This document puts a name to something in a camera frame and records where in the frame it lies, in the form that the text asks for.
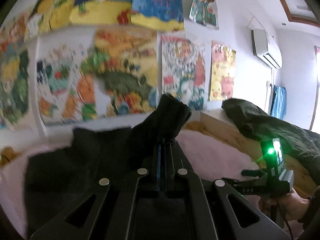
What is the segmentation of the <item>black puffer jacket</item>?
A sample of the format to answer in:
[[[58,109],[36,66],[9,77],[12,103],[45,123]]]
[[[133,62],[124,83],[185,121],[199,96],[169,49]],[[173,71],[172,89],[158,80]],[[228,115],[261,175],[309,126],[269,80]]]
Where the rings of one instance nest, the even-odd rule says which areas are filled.
[[[28,161],[28,239],[235,239],[210,182],[176,141],[190,108],[163,95],[135,127],[73,131]]]

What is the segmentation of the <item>dark green jacket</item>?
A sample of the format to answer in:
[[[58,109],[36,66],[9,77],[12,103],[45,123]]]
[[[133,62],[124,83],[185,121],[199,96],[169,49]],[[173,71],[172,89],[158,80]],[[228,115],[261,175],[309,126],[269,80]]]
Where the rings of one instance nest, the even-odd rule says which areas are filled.
[[[227,99],[221,108],[239,132],[256,141],[279,138],[283,152],[296,159],[319,185],[319,134],[269,116],[242,99]]]

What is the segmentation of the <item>pink bed sheet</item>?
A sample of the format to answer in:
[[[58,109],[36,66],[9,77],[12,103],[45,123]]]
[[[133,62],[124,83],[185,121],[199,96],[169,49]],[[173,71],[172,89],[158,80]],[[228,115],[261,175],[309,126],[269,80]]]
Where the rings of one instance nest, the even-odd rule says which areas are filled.
[[[200,132],[185,129],[180,132],[177,141],[201,178],[211,181],[222,177],[243,179],[242,170],[258,168],[249,155]],[[27,236],[23,183],[28,159],[68,145],[68,143],[38,144],[22,153],[11,151],[10,156],[13,159],[1,167],[1,207],[19,236],[23,238]]]

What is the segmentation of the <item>blue hanging towel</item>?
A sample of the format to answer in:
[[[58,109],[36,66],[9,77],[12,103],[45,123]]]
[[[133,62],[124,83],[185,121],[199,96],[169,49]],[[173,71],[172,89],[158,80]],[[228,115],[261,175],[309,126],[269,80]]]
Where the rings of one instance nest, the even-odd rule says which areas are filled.
[[[274,85],[270,116],[283,120],[286,114],[286,88]]]

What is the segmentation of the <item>pink yellow animals drawing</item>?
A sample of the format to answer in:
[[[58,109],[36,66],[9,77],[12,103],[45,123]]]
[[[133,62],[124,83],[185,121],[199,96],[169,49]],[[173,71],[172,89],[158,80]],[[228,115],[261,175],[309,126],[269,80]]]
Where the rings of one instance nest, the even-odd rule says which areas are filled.
[[[233,96],[236,51],[212,41],[209,100],[223,101]]]

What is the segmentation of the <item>white air conditioner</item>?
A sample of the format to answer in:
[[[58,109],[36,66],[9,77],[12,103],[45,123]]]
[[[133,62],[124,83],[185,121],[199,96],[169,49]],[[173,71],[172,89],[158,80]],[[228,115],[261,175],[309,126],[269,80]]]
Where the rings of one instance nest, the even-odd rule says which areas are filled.
[[[280,48],[275,39],[263,29],[253,29],[253,54],[270,68],[279,69],[283,65]]]

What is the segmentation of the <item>dinosaur flowers drawing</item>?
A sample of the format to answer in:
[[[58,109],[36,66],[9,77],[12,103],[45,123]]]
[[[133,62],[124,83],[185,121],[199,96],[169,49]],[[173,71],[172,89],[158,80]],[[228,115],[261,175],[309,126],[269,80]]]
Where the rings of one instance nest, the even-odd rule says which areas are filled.
[[[104,84],[106,116],[149,113],[157,106],[157,33],[136,26],[98,28],[82,68]]]

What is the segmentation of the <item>2024 astronaut drawing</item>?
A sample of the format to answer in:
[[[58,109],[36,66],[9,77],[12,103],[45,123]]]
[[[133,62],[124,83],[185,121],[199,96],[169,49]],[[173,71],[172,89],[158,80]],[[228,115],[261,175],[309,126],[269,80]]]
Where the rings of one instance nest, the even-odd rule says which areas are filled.
[[[163,35],[162,90],[192,110],[202,110],[206,80],[204,44],[182,36]]]

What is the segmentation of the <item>orange fruit drink drawing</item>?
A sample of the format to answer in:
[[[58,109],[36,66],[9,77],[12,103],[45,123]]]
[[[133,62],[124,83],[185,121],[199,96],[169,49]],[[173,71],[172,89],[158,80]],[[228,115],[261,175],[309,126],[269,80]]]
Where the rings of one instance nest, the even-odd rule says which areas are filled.
[[[87,70],[92,39],[76,35],[39,40],[37,103],[45,126],[86,122],[98,117],[94,76]]]

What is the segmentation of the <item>green figure small drawing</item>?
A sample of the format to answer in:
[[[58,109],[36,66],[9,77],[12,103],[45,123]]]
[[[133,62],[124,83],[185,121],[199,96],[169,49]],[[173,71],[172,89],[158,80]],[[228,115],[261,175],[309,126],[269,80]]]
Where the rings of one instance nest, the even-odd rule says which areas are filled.
[[[218,29],[216,0],[193,0],[189,19],[194,23]]]

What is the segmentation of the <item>blue sea jellyfish drawing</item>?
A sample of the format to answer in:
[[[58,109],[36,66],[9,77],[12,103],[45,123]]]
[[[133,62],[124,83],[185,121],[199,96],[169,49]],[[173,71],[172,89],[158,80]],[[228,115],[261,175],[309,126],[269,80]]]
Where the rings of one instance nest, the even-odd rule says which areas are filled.
[[[183,30],[182,0],[132,0],[131,23],[162,32]]]

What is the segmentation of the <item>blue fish sea drawing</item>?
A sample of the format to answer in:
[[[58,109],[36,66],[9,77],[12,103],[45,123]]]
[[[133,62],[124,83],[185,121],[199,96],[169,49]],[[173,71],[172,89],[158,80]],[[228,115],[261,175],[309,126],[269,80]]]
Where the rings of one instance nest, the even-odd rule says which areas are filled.
[[[75,0],[71,24],[113,25],[131,23],[132,0]]]

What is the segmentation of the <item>anime girl drawing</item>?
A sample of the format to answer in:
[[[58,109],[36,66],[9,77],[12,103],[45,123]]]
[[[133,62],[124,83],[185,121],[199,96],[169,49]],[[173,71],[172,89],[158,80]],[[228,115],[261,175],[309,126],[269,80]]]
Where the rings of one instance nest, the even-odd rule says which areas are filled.
[[[29,111],[29,52],[22,35],[1,40],[1,120],[13,129]]]

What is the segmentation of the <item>sunflower yellow drawing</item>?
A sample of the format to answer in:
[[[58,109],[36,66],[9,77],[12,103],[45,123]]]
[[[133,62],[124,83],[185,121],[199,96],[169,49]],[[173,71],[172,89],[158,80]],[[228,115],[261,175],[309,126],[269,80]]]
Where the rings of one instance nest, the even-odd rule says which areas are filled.
[[[69,25],[74,2],[75,0],[37,0],[27,18],[24,39],[27,41]]]

